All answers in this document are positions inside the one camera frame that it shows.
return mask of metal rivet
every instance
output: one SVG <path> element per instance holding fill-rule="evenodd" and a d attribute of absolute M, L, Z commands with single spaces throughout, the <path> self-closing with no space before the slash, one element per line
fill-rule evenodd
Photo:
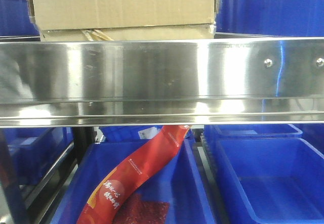
<path fill-rule="evenodd" d="M 266 68 L 269 68 L 269 67 L 271 67 L 271 66 L 273 65 L 273 62 L 272 62 L 271 59 L 266 59 L 266 60 L 263 62 L 263 64 L 264 64 L 264 66 L 265 66 Z"/>
<path fill-rule="evenodd" d="M 324 66 L 324 59 L 323 59 L 323 58 L 318 58 L 318 59 L 316 60 L 316 66 L 317 66 L 317 67 L 322 67 L 322 66 Z"/>

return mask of red plastic bag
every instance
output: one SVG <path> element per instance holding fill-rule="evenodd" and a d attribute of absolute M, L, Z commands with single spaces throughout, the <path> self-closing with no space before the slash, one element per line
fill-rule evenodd
<path fill-rule="evenodd" d="M 188 125 L 165 125 L 125 158 L 93 191 L 77 224 L 111 224 L 126 199 L 177 155 L 189 129 Z"/>

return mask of stainless steel shelf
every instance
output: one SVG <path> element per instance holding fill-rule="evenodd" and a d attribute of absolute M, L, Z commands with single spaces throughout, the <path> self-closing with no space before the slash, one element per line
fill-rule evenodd
<path fill-rule="evenodd" d="M 324 38 L 0 43 L 0 126 L 324 122 Z"/>

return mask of cardboard box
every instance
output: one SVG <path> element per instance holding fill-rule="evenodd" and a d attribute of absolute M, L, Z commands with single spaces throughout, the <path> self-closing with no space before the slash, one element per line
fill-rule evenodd
<path fill-rule="evenodd" d="M 169 40 L 214 38 L 214 25 L 181 25 L 139 28 L 100 29 L 110 40 Z M 82 30 L 41 31 L 41 41 L 85 41 Z"/>
<path fill-rule="evenodd" d="M 40 30 L 212 24 L 215 0 L 29 0 Z"/>

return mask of blue plastic bin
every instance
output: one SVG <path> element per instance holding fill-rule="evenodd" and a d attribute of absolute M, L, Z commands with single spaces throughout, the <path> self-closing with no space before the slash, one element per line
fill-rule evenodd
<path fill-rule="evenodd" d="M 299 124 L 297 127 L 303 130 L 303 139 L 324 153 L 324 124 Z"/>
<path fill-rule="evenodd" d="M 324 36 L 324 0 L 220 0 L 217 31 Z"/>
<path fill-rule="evenodd" d="M 27 0 L 0 0 L 0 36 L 39 35 L 29 21 Z"/>
<path fill-rule="evenodd" d="M 106 142 L 127 142 L 134 140 L 150 139 L 150 132 L 158 133 L 162 125 L 140 125 L 140 126 L 103 126 L 99 127 Z M 193 144 L 195 142 L 192 130 L 189 130 L 186 138 Z"/>
<path fill-rule="evenodd" d="M 222 140 L 213 154 L 232 224 L 324 223 L 324 155 L 305 140 Z"/>
<path fill-rule="evenodd" d="M 70 128 L 7 128 L 10 149 L 19 153 L 16 172 L 19 184 L 35 185 L 71 141 Z"/>
<path fill-rule="evenodd" d="M 204 136 L 210 149 L 221 139 L 300 138 L 302 134 L 292 124 L 223 124 L 204 127 Z"/>
<path fill-rule="evenodd" d="M 76 223 L 97 184 L 145 142 L 91 145 L 51 223 Z M 143 200 L 170 203 L 166 224 L 215 223 L 188 141 L 184 142 L 178 156 L 145 182 L 137 192 Z"/>
<path fill-rule="evenodd" d="M 260 33 L 259 2 L 259 0 L 219 0 L 219 13 L 216 17 L 217 32 Z"/>
<path fill-rule="evenodd" d="M 20 163 L 19 149 L 9 147 L 9 154 L 10 154 L 11 160 L 13 162 L 14 168 L 15 168 L 16 172 L 18 173 L 19 172 L 19 163 Z"/>

